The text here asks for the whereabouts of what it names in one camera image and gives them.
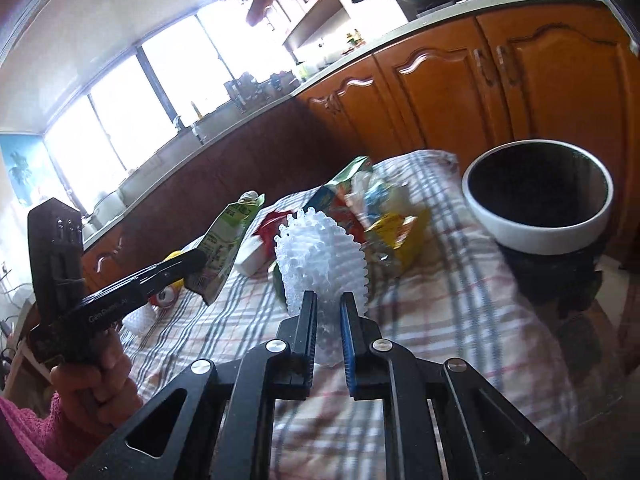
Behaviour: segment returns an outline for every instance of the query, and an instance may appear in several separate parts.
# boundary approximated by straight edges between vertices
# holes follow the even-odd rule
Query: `plaid tablecloth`
[[[368,316],[384,337],[420,358],[466,359],[568,450],[582,401],[558,342],[519,296],[495,243],[466,208],[455,158],[419,151],[381,162],[376,170],[409,182],[412,202],[431,209],[433,235],[418,264],[398,279],[376,283]],[[299,208],[314,191],[279,200],[249,232],[268,211]],[[147,336],[123,331],[131,376],[148,400],[197,358],[226,362],[273,338],[286,316],[266,266],[252,278],[232,272],[210,306],[183,290]],[[341,366],[316,365],[311,398],[276,405],[271,468],[278,480],[384,478],[382,402],[354,402]]]

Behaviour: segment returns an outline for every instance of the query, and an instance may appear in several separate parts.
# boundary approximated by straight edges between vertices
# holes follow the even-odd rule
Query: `countertop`
[[[542,0],[463,0],[462,2],[456,3],[450,7],[446,7],[445,9],[436,10],[431,14],[427,14],[421,18],[417,18],[412,22],[409,22],[402,27],[398,27],[395,30],[392,30],[385,35],[377,38],[375,40],[367,41],[366,45],[361,46],[360,48],[354,50],[350,54],[341,57],[335,63],[329,65],[324,70],[321,70],[317,74],[315,74],[312,78],[306,81],[304,84],[300,85],[296,88],[291,94],[284,96],[280,99],[277,99],[260,110],[255,111],[254,113],[248,115],[245,118],[242,118],[241,121],[233,124],[220,134],[215,137],[212,137],[207,142],[204,143],[203,146],[199,147],[196,151],[191,153],[187,158],[181,161],[179,164],[174,166],[170,171],[164,174],[162,178],[160,178],[155,184],[153,184],[149,189],[143,193],[134,203],[132,203],[121,215],[114,218],[111,222],[105,225],[100,230],[96,231],[90,238],[85,240],[84,242],[84,250],[87,250],[94,243],[96,243],[104,234],[106,234],[111,228],[117,225],[122,219],[127,216],[140,202],[142,202],[150,193],[152,193],[160,184],[162,184],[165,180],[172,176],[176,171],[182,168],[184,165],[188,164],[191,159],[198,156],[203,150],[206,150],[211,146],[212,143],[218,142],[218,140],[226,137],[228,134],[232,133],[236,128],[239,128],[243,124],[246,124],[248,121],[255,119],[259,115],[266,113],[267,111],[275,108],[279,104],[287,101],[300,94],[300,92],[305,91],[305,89],[313,86],[315,83],[324,79],[325,77],[331,75],[332,73],[340,70],[341,68],[347,66],[348,64],[356,61],[357,59],[370,54],[371,52],[378,50],[382,46],[386,44],[393,43],[398,39],[401,39],[405,36],[410,36],[411,34],[421,30],[422,28],[430,27],[431,25],[435,25],[439,22],[444,22],[446,20],[450,20],[452,18],[465,16],[466,14],[477,14],[479,10],[501,7],[501,6],[510,6],[514,4],[524,4],[529,2],[536,2]]]

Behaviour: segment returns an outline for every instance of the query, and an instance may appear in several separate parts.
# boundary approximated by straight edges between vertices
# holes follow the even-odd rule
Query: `green food wrapper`
[[[207,255],[207,264],[187,276],[184,286],[201,295],[206,304],[213,303],[222,290],[244,234],[263,204],[263,194],[245,193],[238,202],[226,206],[198,244],[197,249]]]

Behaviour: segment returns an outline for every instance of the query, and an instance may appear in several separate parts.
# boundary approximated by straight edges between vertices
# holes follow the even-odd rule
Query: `silver rivet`
[[[279,354],[287,347],[287,344],[281,339],[272,339],[267,343],[267,350],[274,354]]]
[[[466,371],[466,363],[462,359],[454,357],[453,359],[449,359],[447,361],[447,368],[452,372],[464,372]]]
[[[191,371],[194,374],[206,374],[209,370],[211,370],[211,363],[206,359],[198,359],[196,362],[191,364]]]
[[[394,344],[389,339],[376,339],[371,346],[378,352],[389,352],[394,347]]]

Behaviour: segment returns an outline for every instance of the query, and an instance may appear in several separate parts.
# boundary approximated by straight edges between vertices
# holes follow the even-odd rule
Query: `white bowl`
[[[479,164],[482,161],[486,160],[497,152],[501,152],[502,150],[509,150],[514,148],[515,146],[532,143],[554,144],[556,146],[562,146],[564,149],[558,150],[558,153],[566,154],[566,148],[574,150],[574,161],[584,160],[586,158],[591,163],[589,165],[589,168],[602,172],[601,175],[599,173],[588,174],[588,177],[590,178],[589,183],[596,183],[602,188],[603,179],[604,184],[606,185],[606,190],[604,191],[604,193],[606,194],[606,198],[604,199],[604,203],[598,200],[597,202],[593,202],[591,204],[595,209],[594,214],[590,216],[590,218],[587,218],[584,221],[579,221],[575,224],[557,227],[537,226],[527,223],[520,223],[511,219],[504,218],[503,216],[490,211],[485,206],[486,204],[481,204],[478,200],[478,197],[472,194],[470,190],[470,179],[474,178],[474,171],[477,170]],[[475,182],[472,182],[471,187],[477,187],[477,184]],[[473,163],[466,169],[462,179],[462,190],[466,202],[473,214],[476,216],[478,221],[494,236],[498,243],[513,250],[521,251],[523,253],[547,255],[571,253],[583,249],[596,241],[606,228],[609,221],[614,192],[613,180],[609,174],[609,171],[607,171],[607,168],[596,157],[591,155],[591,153],[567,142],[544,139],[518,140],[516,142],[510,142],[509,144],[498,146],[497,148],[483,153],[481,156],[476,158],[476,160],[473,161]]]

